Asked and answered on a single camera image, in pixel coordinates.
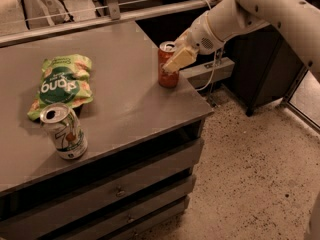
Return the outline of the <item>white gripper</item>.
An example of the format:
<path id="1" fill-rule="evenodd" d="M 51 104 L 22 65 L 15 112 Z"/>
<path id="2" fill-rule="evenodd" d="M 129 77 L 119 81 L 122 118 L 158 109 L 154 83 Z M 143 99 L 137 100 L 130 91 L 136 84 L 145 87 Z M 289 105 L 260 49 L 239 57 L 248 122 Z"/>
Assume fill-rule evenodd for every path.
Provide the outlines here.
<path id="1" fill-rule="evenodd" d="M 197 54 L 210 55 L 225 44 L 212 30 L 210 11 L 196 18 L 176 40 L 177 51 L 164 64 L 163 69 L 173 73 L 196 61 Z"/>

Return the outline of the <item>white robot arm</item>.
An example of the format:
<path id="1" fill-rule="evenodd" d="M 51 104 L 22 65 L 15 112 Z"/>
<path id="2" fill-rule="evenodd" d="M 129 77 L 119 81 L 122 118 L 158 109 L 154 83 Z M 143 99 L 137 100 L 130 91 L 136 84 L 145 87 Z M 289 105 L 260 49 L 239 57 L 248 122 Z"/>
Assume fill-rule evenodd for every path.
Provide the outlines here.
<path id="1" fill-rule="evenodd" d="M 306 0 L 222 0 L 196 18 L 175 41 L 163 65 L 173 73 L 209 55 L 230 39 L 273 26 L 320 81 L 320 9 Z"/>

